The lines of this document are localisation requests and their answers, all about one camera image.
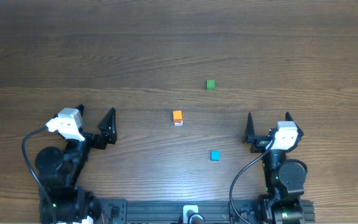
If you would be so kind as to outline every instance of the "wood grain surface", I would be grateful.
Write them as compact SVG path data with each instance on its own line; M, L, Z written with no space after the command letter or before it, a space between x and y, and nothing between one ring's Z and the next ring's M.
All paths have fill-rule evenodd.
M39 220L22 138L80 103L88 132L117 110L117 144L93 150L79 182L99 197L228 200L257 156L247 113L267 134L289 111L316 220L358 222L358 0L0 0L0 222ZM52 145L30 140L31 161ZM261 166L235 198L264 192Z

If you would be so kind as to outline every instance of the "green cube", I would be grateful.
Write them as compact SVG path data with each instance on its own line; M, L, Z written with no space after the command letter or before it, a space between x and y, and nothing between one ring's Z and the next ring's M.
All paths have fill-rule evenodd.
M214 90L215 89L215 80L207 80L206 81L206 89Z

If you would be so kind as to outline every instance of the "wooden table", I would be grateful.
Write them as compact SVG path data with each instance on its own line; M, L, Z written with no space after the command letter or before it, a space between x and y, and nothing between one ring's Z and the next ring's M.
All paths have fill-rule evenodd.
M319 222L358 222L356 0L0 0L0 222L39 220L22 138L80 103L87 132L117 109L117 144L80 178L99 197L228 200L257 156L241 143L247 113L267 134L289 111L305 132L289 154L310 170L303 199ZM33 138L31 161L46 146L64 141ZM261 167L235 198L264 192Z

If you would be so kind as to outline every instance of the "black cable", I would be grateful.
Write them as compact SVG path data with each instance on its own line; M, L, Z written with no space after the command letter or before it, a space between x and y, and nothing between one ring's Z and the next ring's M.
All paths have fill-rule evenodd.
M303 167L303 169L306 172L305 175L308 174L308 166L306 166L306 164L304 162L300 161L299 159L286 159L286 160L284 160L283 164L286 162L296 162L296 163L301 164L301 166Z
M31 166L31 163L30 163L30 160L29 158L27 157L27 153L26 153L26 149L25 149L25 143L27 142L27 140L29 138L31 138L31 136L35 135L35 134L38 134L44 130L46 130L48 127L44 126L36 131L33 131L31 132L30 134L28 134L26 137L24 137L23 139L23 142L22 142L22 152L23 152L23 157L24 157L24 160L25 160L25 163L27 164L27 167L29 168L30 170L30 173L32 175L32 177L34 177L35 181L37 182L37 184L39 185L40 187L40 191L41 193L44 195L45 199L47 200L48 202L48 205L49 205L49 209L50 209L50 214L52 216L52 220L53 220L53 223L56 224L57 221L56 221L56 214L55 214L55 210L53 209L53 203L52 203L52 200L50 199L47 191L45 190L45 188L42 186L40 180L38 179L37 177L37 174L35 173L34 169L32 168Z
M272 142L270 143L269 147L266 148L266 150L264 151L264 153L262 153L260 156L258 156L256 159L254 159L252 162L250 162L248 165L246 165L244 168L242 168L242 170L240 170L240 172L236 175L236 177L234 178L233 182L231 183L230 186L230 191L229 191L229 198L230 198L230 204L231 207L233 208L234 212L236 213L236 215L239 216L239 218L244 221L246 224L251 224L250 222L248 222L247 220L245 220L245 218L243 218L240 213L236 210L236 208L234 207L234 202L233 202L233 188L234 188L234 184L236 184L237 179L241 176L242 173L244 173L250 166L254 165L256 162L258 162L261 158L263 158L271 149L272 146L274 144L274 138L272 140Z

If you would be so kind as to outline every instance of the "orange cube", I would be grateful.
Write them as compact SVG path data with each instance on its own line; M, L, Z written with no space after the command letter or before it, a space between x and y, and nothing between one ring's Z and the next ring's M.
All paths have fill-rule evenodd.
M174 123L182 123L181 111L173 112L173 122Z

